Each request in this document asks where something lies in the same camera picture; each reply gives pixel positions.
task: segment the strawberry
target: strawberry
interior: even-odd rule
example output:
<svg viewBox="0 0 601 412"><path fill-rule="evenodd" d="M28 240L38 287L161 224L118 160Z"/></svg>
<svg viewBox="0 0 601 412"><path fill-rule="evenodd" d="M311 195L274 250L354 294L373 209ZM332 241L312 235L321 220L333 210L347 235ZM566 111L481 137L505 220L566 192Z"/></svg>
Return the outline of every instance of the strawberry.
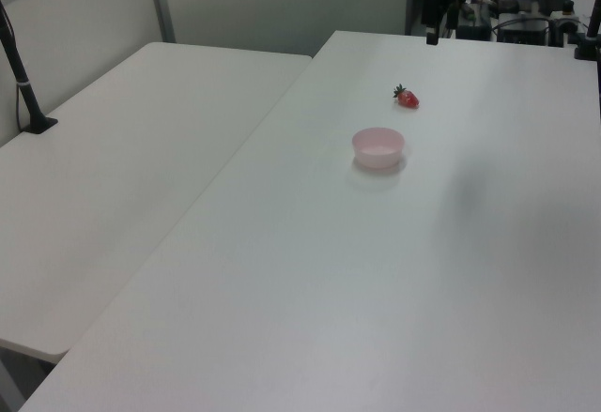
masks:
<svg viewBox="0 0 601 412"><path fill-rule="evenodd" d="M420 106L420 101L417 97L406 88L403 88L401 84L394 89L394 97L398 100L399 104L410 109L417 109Z"/></svg>

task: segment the black cable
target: black cable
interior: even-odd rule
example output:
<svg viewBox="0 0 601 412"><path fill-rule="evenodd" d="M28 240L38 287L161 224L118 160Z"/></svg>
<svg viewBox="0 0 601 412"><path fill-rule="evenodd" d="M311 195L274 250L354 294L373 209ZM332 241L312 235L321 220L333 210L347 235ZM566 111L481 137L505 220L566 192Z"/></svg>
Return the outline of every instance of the black cable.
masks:
<svg viewBox="0 0 601 412"><path fill-rule="evenodd" d="M544 22L548 23L550 20L548 18L522 18L522 19L517 18L515 20L509 20L509 21L506 21L504 23L495 25L490 30L492 30L494 32L495 30L501 29L502 27L505 27L506 25L517 24L517 23L524 23L526 21L544 21Z"/></svg>
<svg viewBox="0 0 601 412"><path fill-rule="evenodd" d="M551 23L553 20L550 20L549 18L542 18L542 17L539 17L539 18L516 18L514 20L509 20L509 21L506 21L504 23L498 24L498 25L494 26L491 30L494 33L495 30L501 29L502 27L504 27L506 25L517 24L517 23L524 23L526 21L545 21L547 23ZM589 26L586 25L585 23L583 23L581 21L578 21L578 20L571 20L569 18L560 18L559 20L556 20L556 22L582 24L587 29L589 28Z"/></svg>
<svg viewBox="0 0 601 412"><path fill-rule="evenodd" d="M15 114L17 115L17 129L19 130L19 132L23 132L23 129L21 128L21 119L19 118L19 85L16 84L15 85L16 88L16 94L17 94L17 100L16 100L16 106L15 106Z"/></svg>

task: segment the white table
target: white table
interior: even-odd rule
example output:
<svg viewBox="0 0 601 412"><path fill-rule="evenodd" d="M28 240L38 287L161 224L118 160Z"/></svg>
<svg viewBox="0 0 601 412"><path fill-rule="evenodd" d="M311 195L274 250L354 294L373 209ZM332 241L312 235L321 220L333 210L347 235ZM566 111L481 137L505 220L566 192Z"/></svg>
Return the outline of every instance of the white table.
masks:
<svg viewBox="0 0 601 412"><path fill-rule="evenodd" d="M2 147L0 346L57 362L309 61L149 44Z"/></svg>
<svg viewBox="0 0 601 412"><path fill-rule="evenodd" d="M566 51L338 32L23 412L596 410L600 143Z"/></svg>

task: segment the wall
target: wall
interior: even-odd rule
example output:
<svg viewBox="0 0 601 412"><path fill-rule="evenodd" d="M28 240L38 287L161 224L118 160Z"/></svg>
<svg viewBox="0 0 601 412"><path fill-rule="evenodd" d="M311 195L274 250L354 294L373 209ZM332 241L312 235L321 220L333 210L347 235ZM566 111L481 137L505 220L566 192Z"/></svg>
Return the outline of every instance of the wall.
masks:
<svg viewBox="0 0 601 412"><path fill-rule="evenodd" d="M166 0L179 43L315 55L334 30L403 34L410 0Z"/></svg>
<svg viewBox="0 0 601 412"><path fill-rule="evenodd" d="M45 114L146 43L161 40L153 0L16 0L6 10ZM14 77L1 52L0 145L17 134L14 101Z"/></svg>

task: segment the pink bowl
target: pink bowl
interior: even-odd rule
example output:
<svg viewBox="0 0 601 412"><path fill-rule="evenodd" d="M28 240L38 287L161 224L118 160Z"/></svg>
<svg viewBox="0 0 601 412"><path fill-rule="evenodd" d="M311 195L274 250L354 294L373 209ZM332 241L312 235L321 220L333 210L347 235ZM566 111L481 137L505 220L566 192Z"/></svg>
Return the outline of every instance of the pink bowl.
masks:
<svg viewBox="0 0 601 412"><path fill-rule="evenodd" d="M364 129L353 136L357 162L377 170L396 165L404 145L403 135L387 128Z"/></svg>

